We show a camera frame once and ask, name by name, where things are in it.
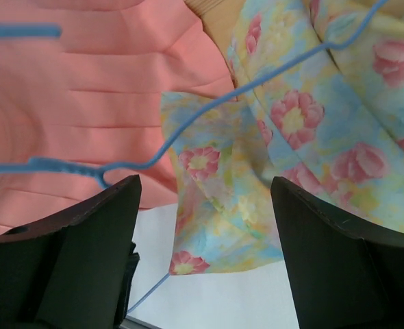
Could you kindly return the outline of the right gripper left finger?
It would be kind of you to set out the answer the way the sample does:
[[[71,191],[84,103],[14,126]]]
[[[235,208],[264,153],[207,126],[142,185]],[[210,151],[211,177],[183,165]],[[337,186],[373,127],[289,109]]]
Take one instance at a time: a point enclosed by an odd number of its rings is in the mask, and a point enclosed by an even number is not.
[[[140,260],[141,181],[0,235],[0,328],[118,328]]]

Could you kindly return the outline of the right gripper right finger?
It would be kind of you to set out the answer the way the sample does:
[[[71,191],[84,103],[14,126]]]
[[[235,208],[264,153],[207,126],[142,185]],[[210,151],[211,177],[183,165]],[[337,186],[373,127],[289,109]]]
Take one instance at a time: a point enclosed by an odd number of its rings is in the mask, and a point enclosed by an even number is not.
[[[404,328],[404,234],[275,177],[270,193],[301,328]]]

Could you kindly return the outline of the blue wire hanger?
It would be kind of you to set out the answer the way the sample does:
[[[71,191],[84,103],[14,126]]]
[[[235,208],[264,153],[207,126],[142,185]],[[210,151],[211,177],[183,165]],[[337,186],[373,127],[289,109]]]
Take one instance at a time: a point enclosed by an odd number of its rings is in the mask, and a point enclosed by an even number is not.
[[[158,152],[152,157],[152,159],[147,162],[112,162],[101,167],[91,167],[88,165],[83,165],[76,162],[67,162],[56,158],[32,157],[28,160],[28,162],[24,164],[0,163],[0,173],[66,173],[81,175],[95,179],[102,188],[106,189],[110,185],[105,181],[105,173],[115,169],[144,170],[151,168],[162,158],[166,151],[171,148],[173,143],[184,132],[184,130],[190,127],[199,117],[201,117],[206,112],[218,107],[221,104],[226,103],[234,97],[237,97],[254,89],[257,86],[261,86],[265,82],[277,77],[278,75],[281,75],[282,73],[308,60],[321,51],[330,49],[339,51],[346,49],[348,46],[352,45],[356,41],[356,39],[359,38],[360,34],[370,23],[375,13],[386,3],[386,0],[380,0],[372,5],[362,22],[359,24],[358,28],[349,36],[349,38],[347,38],[346,41],[341,43],[334,43],[329,41],[321,43],[317,47],[314,47],[313,49],[302,53],[301,55],[295,57],[294,59],[281,65],[280,67],[259,76],[248,84],[245,84],[244,86],[241,86],[240,88],[237,88],[234,91],[224,94],[223,96],[209,102],[209,104],[200,108],[189,119],[184,121],[164,142],[164,144],[159,148]],[[56,38],[59,37],[61,33],[62,30],[60,27],[55,24],[49,23],[0,23],[0,38]]]

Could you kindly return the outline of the floral pastel skirt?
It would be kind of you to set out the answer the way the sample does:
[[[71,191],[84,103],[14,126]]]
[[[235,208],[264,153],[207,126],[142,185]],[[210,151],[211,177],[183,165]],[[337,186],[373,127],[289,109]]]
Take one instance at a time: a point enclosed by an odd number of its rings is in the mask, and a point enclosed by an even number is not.
[[[208,111],[169,156],[173,276],[281,260],[276,176],[404,233],[404,1],[383,6],[346,49],[321,51]]]

